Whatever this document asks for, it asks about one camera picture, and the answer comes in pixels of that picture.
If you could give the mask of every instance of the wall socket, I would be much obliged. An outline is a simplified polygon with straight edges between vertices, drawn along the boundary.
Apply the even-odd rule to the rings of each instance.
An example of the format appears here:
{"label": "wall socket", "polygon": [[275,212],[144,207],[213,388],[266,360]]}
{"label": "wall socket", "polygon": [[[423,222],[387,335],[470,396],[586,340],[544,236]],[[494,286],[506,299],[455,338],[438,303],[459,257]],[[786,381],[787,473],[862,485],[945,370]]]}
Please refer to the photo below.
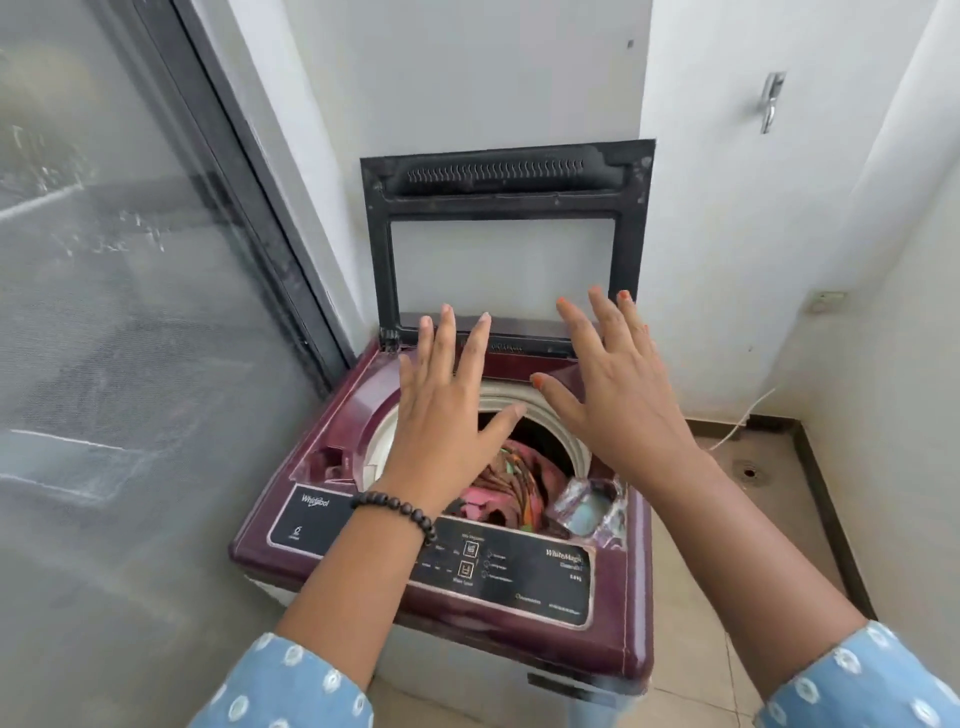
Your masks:
{"label": "wall socket", "polygon": [[847,301],[846,291],[815,291],[804,309],[805,313],[836,313]]}

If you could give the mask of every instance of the right hand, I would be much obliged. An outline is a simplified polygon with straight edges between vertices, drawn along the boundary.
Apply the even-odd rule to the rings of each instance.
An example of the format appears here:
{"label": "right hand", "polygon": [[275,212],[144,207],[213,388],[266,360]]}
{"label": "right hand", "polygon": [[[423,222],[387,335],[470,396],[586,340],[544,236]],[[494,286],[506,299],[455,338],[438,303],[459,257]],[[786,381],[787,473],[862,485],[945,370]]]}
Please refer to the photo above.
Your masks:
{"label": "right hand", "polygon": [[583,311],[557,301],[580,360],[585,401],[552,376],[531,380],[564,425],[641,493],[669,487],[708,456],[690,433],[630,294],[621,291],[614,304],[594,287],[589,297],[602,340]]}

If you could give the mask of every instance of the black lid frame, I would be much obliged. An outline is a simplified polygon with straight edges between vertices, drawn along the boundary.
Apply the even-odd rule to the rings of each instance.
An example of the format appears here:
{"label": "black lid frame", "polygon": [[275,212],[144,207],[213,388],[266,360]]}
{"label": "black lid frame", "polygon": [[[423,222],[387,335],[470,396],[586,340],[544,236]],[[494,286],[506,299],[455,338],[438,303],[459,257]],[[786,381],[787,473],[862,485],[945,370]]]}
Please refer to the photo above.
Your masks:
{"label": "black lid frame", "polygon": [[[399,220],[612,218],[608,295],[627,290],[636,298],[655,145],[638,139],[361,159],[381,343],[417,343],[416,324],[401,322],[397,299],[390,224]],[[562,336],[492,331],[489,349],[574,356]]]}

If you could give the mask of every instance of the left hand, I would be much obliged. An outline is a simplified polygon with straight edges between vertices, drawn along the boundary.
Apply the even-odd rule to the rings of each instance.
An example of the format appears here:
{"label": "left hand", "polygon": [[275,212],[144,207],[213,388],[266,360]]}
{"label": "left hand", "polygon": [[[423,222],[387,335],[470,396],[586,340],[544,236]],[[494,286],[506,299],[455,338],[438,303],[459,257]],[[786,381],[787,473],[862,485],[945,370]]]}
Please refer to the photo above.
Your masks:
{"label": "left hand", "polygon": [[480,317],[453,374],[457,325],[444,304],[434,336],[420,319],[417,363],[400,355],[400,405],[396,436],[378,491],[409,501],[431,519],[469,487],[491,462],[526,412],[512,404],[478,431],[480,379],[490,336],[490,314]]}

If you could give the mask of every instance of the blue patterned sleeve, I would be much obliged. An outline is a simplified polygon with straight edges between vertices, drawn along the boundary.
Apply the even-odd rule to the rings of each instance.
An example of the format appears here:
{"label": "blue patterned sleeve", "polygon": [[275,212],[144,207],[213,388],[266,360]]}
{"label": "blue patterned sleeve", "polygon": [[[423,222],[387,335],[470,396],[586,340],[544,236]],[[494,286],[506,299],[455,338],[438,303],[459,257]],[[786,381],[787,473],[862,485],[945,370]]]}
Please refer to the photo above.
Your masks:
{"label": "blue patterned sleeve", "polygon": [[367,697],[300,645],[270,632],[240,659],[190,728],[372,728]]}
{"label": "blue patterned sleeve", "polygon": [[882,624],[870,622],[773,694],[758,728],[951,728],[960,698]]}

